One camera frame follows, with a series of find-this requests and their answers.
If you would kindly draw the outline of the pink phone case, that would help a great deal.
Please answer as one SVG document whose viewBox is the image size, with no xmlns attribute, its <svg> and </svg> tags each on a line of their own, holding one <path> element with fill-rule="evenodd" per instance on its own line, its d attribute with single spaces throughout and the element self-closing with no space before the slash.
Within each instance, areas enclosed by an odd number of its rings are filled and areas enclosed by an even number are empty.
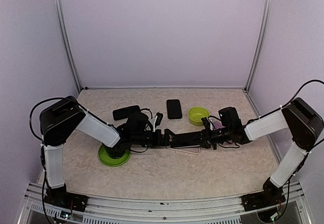
<svg viewBox="0 0 324 224">
<path fill-rule="evenodd" d="M 200 147 L 191 147 L 191 148 L 171 148 L 167 147 L 167 149 L 184 153 L 184 154 L 190 154 L 190 155 L 198 155 L 200 153 Z"/>
</svg>

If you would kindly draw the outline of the purple phone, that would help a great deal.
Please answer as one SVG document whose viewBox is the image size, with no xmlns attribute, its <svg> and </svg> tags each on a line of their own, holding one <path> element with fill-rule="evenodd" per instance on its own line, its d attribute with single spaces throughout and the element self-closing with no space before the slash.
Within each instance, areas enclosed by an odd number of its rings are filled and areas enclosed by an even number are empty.
<svg viewBox="0 0 324 224">
<path fill-rule="evenodd" d="M 221 124 L 220 122 L 218 122 L 218 121 L 214 121 L 213 124 L 214 124 L 214 127 L 215 127 L 216 129 L 218 129 L 218 128 L 223 128 L 222 124 Z"/>
</svg>

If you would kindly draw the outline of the black phone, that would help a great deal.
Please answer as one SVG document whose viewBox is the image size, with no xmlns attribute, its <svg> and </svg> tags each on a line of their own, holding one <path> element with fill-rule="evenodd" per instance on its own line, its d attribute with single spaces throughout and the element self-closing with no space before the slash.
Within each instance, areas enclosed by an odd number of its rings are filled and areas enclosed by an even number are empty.
<svg viewBox="0 0 324 224">
<path fill-rule="evenodd" d="M 200 147 L 196 142 L 173 142 L 170 144 L 170 148 L 195 148 Z"/>
</svg>

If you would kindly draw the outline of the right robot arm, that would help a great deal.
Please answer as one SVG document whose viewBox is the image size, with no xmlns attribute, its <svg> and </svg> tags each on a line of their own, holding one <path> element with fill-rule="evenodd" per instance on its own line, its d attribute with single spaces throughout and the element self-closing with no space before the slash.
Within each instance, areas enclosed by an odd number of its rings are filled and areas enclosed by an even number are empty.
<svg viewBox="0 0 324 224">
<path fill-rule="evenodd" d="M 276 188 L 282 187 L 297 172 L 298 167 L 313 149 L 323 131 L 322 117 L 299 97 L 264 116 L 248 121 L 245 125 L 241 123 L 234 107 L 219 110 L 219 116 L 221 128 L 211 130 L 209 120 L 203 118 L 205 129 L 171 136 L 171 147 L 216 148 L 217 144 L 226 141 L 243 145 L 288 129 L 292 135 L 292 144 L 278 168 L 269 178 Z"/>
</svg>

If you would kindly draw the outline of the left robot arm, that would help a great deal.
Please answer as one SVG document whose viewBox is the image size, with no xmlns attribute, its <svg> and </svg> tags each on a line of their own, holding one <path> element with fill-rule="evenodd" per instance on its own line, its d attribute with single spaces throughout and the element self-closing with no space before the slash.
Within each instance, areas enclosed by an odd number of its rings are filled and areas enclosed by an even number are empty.
<svg viewBox="0 0 324 224">
<path fill-rule="evenodd" d="M 71 201 L 70 193 L 63 189 L 63 148 L 74 131 L 101 143 L 98 157 L 102 164 L 109 167 L 127 162 L 133 145 L 145 149 L 170 145 L 166 135 L 157 129 L 163 118 L 160 113 L 148 116 L 143 109 L 121 108 L 113 112 L 113 118 L 125 119 L 126 122 L 115 127 L 85 109 L 73 96 L 59 98 L 41 112 L 39 121 L 46 180 L 52 188 L 50 196 L 58 205 L 66 206 Z"/>
</svg>

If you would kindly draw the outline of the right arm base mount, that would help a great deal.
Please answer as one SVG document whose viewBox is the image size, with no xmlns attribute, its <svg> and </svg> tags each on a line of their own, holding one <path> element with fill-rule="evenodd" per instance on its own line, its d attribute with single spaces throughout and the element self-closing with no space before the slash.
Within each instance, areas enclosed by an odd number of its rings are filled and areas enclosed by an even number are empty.
<svg viewBox="0 0 324 224">
<path fill-rule="evenodd" d="M 268 178 L 263 184 L 262 191 L 243 195 L 241 200 L 244 210 L 252 211 L 283 203 L 286 198 L 282 186 L 275 186 Z"/>
</svg>

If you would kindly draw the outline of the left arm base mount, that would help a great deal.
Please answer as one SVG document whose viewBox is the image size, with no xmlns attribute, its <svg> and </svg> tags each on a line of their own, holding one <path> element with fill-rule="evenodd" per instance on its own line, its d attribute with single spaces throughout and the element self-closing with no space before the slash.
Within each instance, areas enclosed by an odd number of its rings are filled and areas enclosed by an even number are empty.
<svg viewBox="0 0 324 224">
<path fill-rule="evenodd" d="M 88 196 L 68 192 L 66 190 L 66 185 L 56 189 L 47 187 L 45 203 L 71 211 L 85 212 Z"/>
</svg>

